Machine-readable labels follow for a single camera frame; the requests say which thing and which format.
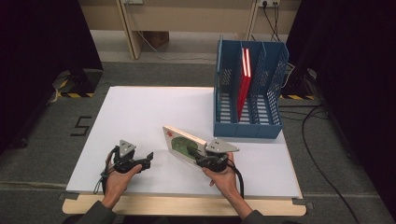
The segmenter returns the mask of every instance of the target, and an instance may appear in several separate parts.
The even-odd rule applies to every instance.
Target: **blue dish rack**
[[[242,48],[249,48],[252,78],[238,121]],[[277,104],[288,60],[284,43],[220,39],[214,89],[215,136],[277,138],[283,128]]]

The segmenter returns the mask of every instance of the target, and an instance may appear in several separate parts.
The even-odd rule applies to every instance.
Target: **white table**
[[[210,179],[199,168],[168,151],[163,136],[164,125],[210,142],[214,138],[213,89],[110,88],[67,185],[67,191],[80,193],[80,203],[66,200],[64,211],[83,213],[92,202],[100,200],[101,196],[92,195],[92,191],[104,169],[107,153],[123,139],[137,146],[134,154],[137,159],[145,158],[151,151],[154,151],[154,159],[150,169],[133,178],[116,212],[119,209],[118,213],[135,215],[190,214],[187,205],[178,209],[172,205],[161,211],[152,210],[150,206],[152,202],[182,199],[183,204],[189,204],[187,202],[191,200],[195,212],[201,211],[196,209],[197,202],[206,209],[208,200],[223,204],[222,208],[217,206],[195,215],[236,215],[219,191],[208,186]],[[248,202],[253,209],[268,214],[271,207],[276,208],[275,204],[280,203],[294,212],[283,209],[283,213],[276,210],[272,214],[302,216],[305,213],[303,205],[292,203],[292,199],[302,199],[302,195],[282,132],[277,139],[223,139],[240,148],[234,153],[235,163],[244,177],[245,195],[251,200]],[[133,198],[148,204],[145,208],[141,203],[133,206],[136,203],[131,200]],[[128,209],[121,207],[123,204],[128,204]]]

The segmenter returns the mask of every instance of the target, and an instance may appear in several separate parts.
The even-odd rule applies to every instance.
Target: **person's right hand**
[[[229,161],[233,162],[232,152],[227,152],[227,157]],[[211,187],[216,185],[225,198],[229,198],[235,193],[239,194],[238,189],[236,188],[235,172],[230,167],[227,166],[224,171],[219,173],[213,172],[207,168],[203,168],[202,171],[212,179],[209,185]]]

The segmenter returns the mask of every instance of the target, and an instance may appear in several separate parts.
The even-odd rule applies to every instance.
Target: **silver metal bracket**
[[[224,152],[235,152],[239,151],[239,148],[233,146],[221,139],[215,138],[209,145],[206,147],[206,151],[211,151],[214,153],[224,153]]]
[[[124,157],[128,155],[132,150],[134,150],[136,146],[124,140],[120,140],[120,157]]]

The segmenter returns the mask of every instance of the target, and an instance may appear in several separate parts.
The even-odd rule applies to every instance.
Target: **wall socket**
[[[266,1],[267,2],[267,7],[275,7],[274,3],[277,3],[279,6],[280,0],[260,0],[259,7],[262,7],[262,2]]]

